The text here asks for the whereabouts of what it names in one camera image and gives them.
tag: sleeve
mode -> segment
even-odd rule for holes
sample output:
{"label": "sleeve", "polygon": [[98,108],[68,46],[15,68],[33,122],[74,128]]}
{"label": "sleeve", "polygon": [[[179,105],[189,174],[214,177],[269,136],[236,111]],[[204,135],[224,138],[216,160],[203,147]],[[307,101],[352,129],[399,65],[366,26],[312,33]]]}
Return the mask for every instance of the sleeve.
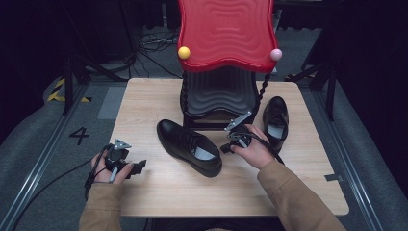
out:
{"label": "sleeve", "polygon": [[80,231],[116,231],[120,228],[122,185],[95,183],[79,221]]}
{"label": "sleeve", "polygon": [[271,162],[258,173],[286,230],[345,230],[317,194],[292,171]]}

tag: human hand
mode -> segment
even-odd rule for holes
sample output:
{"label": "human hand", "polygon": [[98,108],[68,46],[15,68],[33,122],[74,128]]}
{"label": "human hand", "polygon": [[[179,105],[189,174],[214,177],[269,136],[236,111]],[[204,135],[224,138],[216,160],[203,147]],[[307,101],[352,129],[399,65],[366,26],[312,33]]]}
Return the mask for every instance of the human hand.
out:
{"label": "human hand", "polygon": [[[94,182],[109,183],[111,179],[112,173],[106,169],[106,165],[105,165],[105,157],[107,155],[108,155],[108,150],[105,150],[96,168]],[[93,157],[91,161],[91,167],[95,165],[96,160],[98,159],[98,156],[99,154]],[[133,168],[133,164],[130,164],[130,163],[124,166],[123,169],[117,173],[115,180],[112,183],[117,184],[117,185],[122,184],[124,179],[126,179],[126,176],[129,175],[129,173],[132,171],[132,168]]]}
{"label": "human hand", "polygon": [[[258,127],[251,124],[245,124],[245,126],[249,132],[264,141],[268,141],[267,136]],[[252,138],[251,144],[247,148],[231,145],[231,151],[242,156],[250,165],[257,169],[261,169],[266,164],[276,161],[267,148],[254,138]]]}

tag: shoe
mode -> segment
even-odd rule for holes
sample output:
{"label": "shoe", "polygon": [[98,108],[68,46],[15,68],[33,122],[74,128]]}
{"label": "shoe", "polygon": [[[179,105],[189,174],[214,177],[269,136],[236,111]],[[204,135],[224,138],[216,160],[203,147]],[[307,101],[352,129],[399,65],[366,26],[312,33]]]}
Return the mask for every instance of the shoe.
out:
{"label": "shoe", "polygon": [[285,100],[280,96],[271,98],[265,107],[262,120],[272,151],[279,154],[288,136],[289,115]]}
{"label": "shoe", "polygon": [[157,124],[163,148],[172,157],[189,163],[204,176],[217,176],[222,169],[218,148],[204,135],[163,119]]}

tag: dark background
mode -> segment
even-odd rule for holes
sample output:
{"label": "dark background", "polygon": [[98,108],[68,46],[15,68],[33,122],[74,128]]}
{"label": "dark background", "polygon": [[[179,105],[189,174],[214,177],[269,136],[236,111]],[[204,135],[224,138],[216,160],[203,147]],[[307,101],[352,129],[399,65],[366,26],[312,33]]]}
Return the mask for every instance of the dark background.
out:
{"label": "dark background", "polygon": [[[132,29],[128,32],[115,1],[0,4],[0,143],[42,107],[44,90],[61,75],[69,54],[79,53],[96,63],[122,60],[135,52],[141,26],[164,25],[160,3],[125,3],[126,23]],[[333,13],[287,9],[280,28],[323,28],[305,64],[336,57],[337,77],[348,100],[407,195],[406,9],[397,0],[342,4],[345,8]],[[178,27],[176,1],[166,1],[166,14],[167,26]]]}

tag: wooden table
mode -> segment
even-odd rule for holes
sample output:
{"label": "wooden table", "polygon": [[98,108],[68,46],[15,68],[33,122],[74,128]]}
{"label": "wooden table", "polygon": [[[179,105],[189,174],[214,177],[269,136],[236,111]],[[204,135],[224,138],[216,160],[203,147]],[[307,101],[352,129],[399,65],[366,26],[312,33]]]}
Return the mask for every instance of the wooden table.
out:
{"label": "wooden table", "polygon": [[[222,171],[214,178],[207,178],[163,149],[156,125],[164,118],[182,124],[181,85],[181,80],[173,79],[132,79],[127,85],[111,142],[120,139],[132,144],[126,161],[145,159],[147,164],[141,175],[125,181],[122,215],[276,216],[256,178],[259,170],[240,156],[220,151]],[[338,181],[327,182],[324,177],[333,174],[333,168],[295,83],[269,83],[254,125],[262,127],[262,112],[275,95],[285,99],[289,111],[289,135],[280,152],[286,166],[316,192],[335,215],[347,214],[348,206]],[[217,147],[229,142],[224,131],[199,132]]]}

